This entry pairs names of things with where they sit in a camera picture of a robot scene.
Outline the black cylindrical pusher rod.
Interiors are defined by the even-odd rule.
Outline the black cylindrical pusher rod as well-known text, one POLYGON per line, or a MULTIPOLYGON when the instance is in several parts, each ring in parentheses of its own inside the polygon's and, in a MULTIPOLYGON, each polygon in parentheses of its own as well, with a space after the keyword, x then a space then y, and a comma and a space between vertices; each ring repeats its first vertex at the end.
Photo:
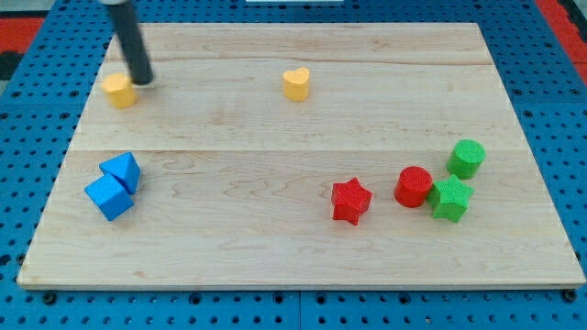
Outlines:
POLYGON ((100 3, 105 6, 110 15, 131 81, 136 85, 150 84, 154 74, 132 1, 100 0, 100 3))

